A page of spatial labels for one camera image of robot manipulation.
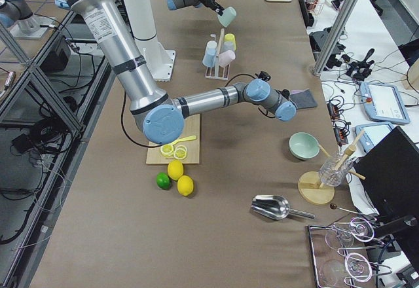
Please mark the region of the green plastic cup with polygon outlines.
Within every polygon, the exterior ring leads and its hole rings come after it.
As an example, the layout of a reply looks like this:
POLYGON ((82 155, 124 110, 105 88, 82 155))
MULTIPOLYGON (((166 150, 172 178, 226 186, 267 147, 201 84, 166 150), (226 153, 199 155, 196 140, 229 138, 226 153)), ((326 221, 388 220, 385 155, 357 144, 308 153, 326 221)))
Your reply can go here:
POLYGON ((223 26, 223 27, 228 27, 232 21, 236 18, 237 13, 236 10, 234 9, 234 7, 227 7, 226 9, 223 10, 223 14, 222 15, 217 15, 219 23, 223 26))

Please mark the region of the pink plastic cup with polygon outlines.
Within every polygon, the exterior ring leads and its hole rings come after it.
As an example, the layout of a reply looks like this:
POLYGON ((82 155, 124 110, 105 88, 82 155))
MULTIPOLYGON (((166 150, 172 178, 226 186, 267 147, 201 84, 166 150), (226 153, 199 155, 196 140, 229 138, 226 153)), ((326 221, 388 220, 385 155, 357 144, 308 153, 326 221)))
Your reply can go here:
POLYGON ((235 51, 227 50, 219 55, 219 67, 225 68, 236 59, 235 51))

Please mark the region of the yellow plastic cup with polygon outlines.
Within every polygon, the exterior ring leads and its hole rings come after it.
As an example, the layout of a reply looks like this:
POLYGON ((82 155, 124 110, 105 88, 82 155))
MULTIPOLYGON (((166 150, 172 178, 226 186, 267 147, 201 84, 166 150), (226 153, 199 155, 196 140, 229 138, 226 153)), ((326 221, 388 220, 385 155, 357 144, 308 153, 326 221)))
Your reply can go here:
POLYGON ((224 51, 235 51, 236 50, 236 38, 235 35, 233 33, 227 33, 224 36, 224 41, 223 41, 223 50, 224 51))

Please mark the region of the light blue plastic cup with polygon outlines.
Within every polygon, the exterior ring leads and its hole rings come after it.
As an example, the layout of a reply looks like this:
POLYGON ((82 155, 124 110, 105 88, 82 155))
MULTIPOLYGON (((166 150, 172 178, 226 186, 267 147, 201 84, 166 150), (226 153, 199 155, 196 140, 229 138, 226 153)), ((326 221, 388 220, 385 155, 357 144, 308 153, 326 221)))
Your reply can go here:
POLYGON ((217 50, 215 48, 206 47, 204 57, 202 59, 202 64, 208 68, 215 66, 215 57, 217 50))

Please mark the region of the wooden cutting board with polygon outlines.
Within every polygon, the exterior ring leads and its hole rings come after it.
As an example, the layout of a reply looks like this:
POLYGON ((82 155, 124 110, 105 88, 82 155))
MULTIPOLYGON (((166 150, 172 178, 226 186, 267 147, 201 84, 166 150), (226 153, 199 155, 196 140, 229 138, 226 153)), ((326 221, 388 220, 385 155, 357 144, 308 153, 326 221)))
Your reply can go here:
MULTIPOLYGON (((196 135, 197 139, 194 141, 185 141, 174 145, 176 148, 179 145, 184 145, 188 148, 188 155, 186 159, 181 160, 184 164, 199 164, 200 163, 200 122, 201 116, 194 115, 185 120, 185 127, 183 133, 179 138, 196 135)), ((175 160, 173 155, 171 157, 164 157, 160 153, 160 147, 147 149, 146 164, 159 165, 168 164, 170 161, 175 160)))

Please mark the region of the grey folded cloth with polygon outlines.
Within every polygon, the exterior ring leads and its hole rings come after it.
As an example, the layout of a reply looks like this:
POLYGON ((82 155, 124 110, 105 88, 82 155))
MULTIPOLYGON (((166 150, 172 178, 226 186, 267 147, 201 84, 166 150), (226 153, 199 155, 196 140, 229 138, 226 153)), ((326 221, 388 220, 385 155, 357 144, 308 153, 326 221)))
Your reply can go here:
POLYGON ((318 106, 310 89, 293 92, 290 94, 289 99, 293 102, 297 110, 315 108, 318 106))

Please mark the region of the yellow plastic knife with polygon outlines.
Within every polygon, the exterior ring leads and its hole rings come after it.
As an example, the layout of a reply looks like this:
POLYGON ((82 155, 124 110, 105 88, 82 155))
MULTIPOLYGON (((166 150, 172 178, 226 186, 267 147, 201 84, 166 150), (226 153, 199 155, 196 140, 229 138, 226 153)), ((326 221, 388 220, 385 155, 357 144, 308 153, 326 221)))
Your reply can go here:
POLYGON ((171 145, 176 145, 178 143, 185 142, 185 141, 194 141, 196 139, 197 139, 196 135, 190 135, 190 136, 187 136, 187 137, 182 137, 182 138, 176 139, 175 141, 171 142, 171 145))

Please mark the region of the lemon slice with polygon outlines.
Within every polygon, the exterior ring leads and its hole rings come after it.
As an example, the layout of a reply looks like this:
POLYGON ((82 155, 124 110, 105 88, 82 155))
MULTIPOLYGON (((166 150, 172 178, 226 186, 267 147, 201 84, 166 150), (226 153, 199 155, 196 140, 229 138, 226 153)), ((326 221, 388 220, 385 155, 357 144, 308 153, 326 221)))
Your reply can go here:
POLYGON ((160 153, 164 157, 171 157, 175 151, 174 145, 165 144, 160 147, 160 153))
POLYGON ((184 145, 179 145, 174 149, 173 157, 177 160, 184 160, 188 155, 188 148, 184 145))

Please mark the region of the mint green bowl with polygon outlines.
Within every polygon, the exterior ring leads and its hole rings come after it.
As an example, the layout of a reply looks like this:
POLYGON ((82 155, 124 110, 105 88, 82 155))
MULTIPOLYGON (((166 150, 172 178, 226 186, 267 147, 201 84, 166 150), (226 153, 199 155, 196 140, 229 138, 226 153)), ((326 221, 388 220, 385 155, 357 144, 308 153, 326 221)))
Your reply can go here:
POLYGON ((297 132, 289 138, 291 154, 300 160, 309 160, 319 154, 318 140, 306 132, 297 132))

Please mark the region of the green lime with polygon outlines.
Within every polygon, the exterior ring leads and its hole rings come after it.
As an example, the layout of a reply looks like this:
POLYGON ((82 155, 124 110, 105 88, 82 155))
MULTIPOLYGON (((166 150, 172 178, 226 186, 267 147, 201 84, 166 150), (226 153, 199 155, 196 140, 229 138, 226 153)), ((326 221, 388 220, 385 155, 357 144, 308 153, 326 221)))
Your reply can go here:
POLYGON ((171 187, 170 178, 166 173, 160 172, 156 176, 156 184, 163 190, 168 190, 171 187))

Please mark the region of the blue teach pendant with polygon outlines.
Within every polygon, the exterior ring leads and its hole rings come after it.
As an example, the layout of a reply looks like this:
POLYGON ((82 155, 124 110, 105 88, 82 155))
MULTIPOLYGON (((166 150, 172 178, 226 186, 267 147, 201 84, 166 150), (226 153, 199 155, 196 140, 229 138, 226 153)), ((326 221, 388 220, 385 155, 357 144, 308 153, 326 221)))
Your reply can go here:
POLYGON ((359 142, 365 153, 368 153, 394 128, 395 126, 391 122, 374 122, 370 124, 357 125, 354 131, 356 135, 359 135, 361 131, 364 131, 359 142))
POLYGON ((410 124, 409 114, 396 86, 362 82, 359 92, 365 112, 372 121, 388 121, 399 125, 410 124))

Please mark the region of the clear glass mug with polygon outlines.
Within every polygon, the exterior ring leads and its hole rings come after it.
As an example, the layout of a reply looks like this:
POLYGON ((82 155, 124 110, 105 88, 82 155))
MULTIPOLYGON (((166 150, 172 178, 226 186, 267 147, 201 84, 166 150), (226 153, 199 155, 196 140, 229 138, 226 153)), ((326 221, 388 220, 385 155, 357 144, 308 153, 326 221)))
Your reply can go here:
POLYGON ((332 156, 326 159, 319 169, 321 183, 330 187, 337 187, 343 182, 349 170, 352 168, 353 162, 350 159, 346 159, 339 168, 336 168, 340 159, 341 156, 332 156))

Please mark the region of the wooden mug tree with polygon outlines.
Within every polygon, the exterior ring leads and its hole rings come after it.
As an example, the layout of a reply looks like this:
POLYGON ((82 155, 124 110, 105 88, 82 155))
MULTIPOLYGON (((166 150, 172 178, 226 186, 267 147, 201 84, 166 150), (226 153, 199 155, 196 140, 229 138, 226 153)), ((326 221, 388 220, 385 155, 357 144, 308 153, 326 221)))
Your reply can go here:
MULTIPOLYGON (((355 137, 354 141, 346 147, 343 153, 330 155, 320 144, 318 144, 318 147, 326 155, 327 158, 332 156, 341 156, 340 161, 336 165, 336 168, 339 168, 346 159, 350 159, 351 155, 356 152, 356 143, 360 140, 363 133, 364 131, 361 131, 361 133, 355 137)), ((356 171, 352 170, 352 168, 348 173, 351 173, 361 180, 365 180, 364 175, 357 173, 356 171)), ((309 171, 301 175, 298 181, 298 189, 306 201, 317 205, 329 203, 335 195, 335 187, 330 187, 320 182, 319 171, 309 171)))

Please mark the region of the metal scoop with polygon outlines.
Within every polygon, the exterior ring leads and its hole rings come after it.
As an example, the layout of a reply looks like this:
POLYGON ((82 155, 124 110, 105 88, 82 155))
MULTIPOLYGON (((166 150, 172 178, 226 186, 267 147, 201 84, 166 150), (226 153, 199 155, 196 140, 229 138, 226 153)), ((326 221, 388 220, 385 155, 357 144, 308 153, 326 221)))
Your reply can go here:
POLYGON ((258 214, 276 221, 296 216, 307 219, 314 219, 312 213, 292 209, 287 198, 280 195, 256 195, 252 199, 251 208, 258 214))

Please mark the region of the black computer monitor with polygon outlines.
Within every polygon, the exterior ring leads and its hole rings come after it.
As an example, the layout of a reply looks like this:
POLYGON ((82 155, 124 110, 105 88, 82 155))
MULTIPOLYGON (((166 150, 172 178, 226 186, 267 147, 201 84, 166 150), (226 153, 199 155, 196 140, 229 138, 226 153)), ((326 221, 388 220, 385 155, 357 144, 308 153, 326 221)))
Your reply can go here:
POLYGON ((395 127, 354 166, 365 176, 363 188, 381 217, 418 217, 418 147, 401 127, 395 127))

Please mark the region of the metal glass rack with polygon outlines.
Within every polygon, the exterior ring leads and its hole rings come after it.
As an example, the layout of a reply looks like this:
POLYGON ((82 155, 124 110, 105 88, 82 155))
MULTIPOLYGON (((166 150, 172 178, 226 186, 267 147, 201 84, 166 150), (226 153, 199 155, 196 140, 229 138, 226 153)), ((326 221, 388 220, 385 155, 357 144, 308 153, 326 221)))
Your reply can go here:
POLYGON ((384 243, 364 217, 310 225, 307 232, 316 287, 364 287, 392 273, 389 266, 369 260, 366 250, 381 249, 384 243))

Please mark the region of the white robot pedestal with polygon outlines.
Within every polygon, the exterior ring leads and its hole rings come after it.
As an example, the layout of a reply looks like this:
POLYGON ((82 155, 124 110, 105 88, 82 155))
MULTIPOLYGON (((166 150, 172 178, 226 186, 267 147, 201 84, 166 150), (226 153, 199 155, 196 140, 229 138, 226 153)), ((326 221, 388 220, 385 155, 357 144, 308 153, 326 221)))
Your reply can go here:
POLYGON ((158 40, 150 0, 123 0, 129 25, 139 51, 156 81, 172 77, 175 51, 166 50, 158 40))

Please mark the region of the aluminium frame post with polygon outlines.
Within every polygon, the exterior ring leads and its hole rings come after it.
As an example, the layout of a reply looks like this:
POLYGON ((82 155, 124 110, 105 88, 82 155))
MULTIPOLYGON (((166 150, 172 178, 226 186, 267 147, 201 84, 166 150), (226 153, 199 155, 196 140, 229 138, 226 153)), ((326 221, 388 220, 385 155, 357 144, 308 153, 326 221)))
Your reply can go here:
POLYGON ((344 0, 343 4, 340 6, 340 11, 314 64, 312 72, 315 76, 319 77, 321 75, 356 3, 357 0, 344 0))

